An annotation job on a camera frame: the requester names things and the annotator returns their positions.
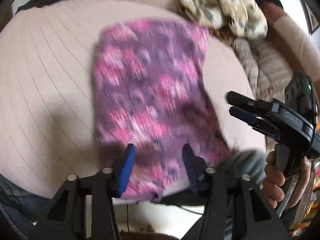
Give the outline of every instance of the round table surface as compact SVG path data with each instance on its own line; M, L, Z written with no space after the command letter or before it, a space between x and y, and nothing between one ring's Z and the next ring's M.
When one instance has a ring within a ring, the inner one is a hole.
M161 8L119 0L64 0L13 17L0 33L3 176L52 197L69 175L91 176L103 168L94 146L92 57L105 26L142 17L184 21ZM229 146L263 149L263 136L229 116L227 91L253 95L233 51L215 38L204 84Z

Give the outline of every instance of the purple floral fabric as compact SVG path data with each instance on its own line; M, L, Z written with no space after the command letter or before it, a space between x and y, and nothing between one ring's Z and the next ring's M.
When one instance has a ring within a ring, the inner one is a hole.
M159 20L120 23L104 30L95 55L95 113L101 158L137 149L122 198L161 198L186 179L182 147L214 164L230 156L204 91L202 65L208 30Z

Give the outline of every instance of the metal bolt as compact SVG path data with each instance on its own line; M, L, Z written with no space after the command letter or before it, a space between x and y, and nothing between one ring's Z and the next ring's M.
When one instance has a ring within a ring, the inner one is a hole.
M110 167L106 167L106 168L104 168L104 169L102 170L102 172L103 172L104 174L110 174L110 173L113 172L113 169L110 168Z
M70 176L68 177L68 180L69 180L69 181L75 181L77 178L78 178L77 175L70 175Z
M216 169L214 167L206 167L205 172L208 174L213 174L216 172Z
M245 180L245 181L249 181L251 179L250 175L248 174L242 174L241 175L241 179Z

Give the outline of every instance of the denim pant leg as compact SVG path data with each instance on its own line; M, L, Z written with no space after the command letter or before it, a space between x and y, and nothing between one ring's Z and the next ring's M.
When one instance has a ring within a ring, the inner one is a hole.
M14 231L18 239L28 239L34 229L32 222L39 219L49 201L23 190L0 174L0 215L7 223L5 230Z
M239 178L242 174L248 174L259 188L262 188L262 181L266 177L264 168L267 165L266 154L256 150L241 152L225 160L218 168L226 175ZM227 219L224 240L232 239L232 219Z

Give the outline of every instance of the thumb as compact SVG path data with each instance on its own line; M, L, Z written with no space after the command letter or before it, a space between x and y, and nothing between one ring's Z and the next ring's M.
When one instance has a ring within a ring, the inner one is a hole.
M300 176L286 208L294 207L301 199L310 179L311 161L305 156L301 160Z

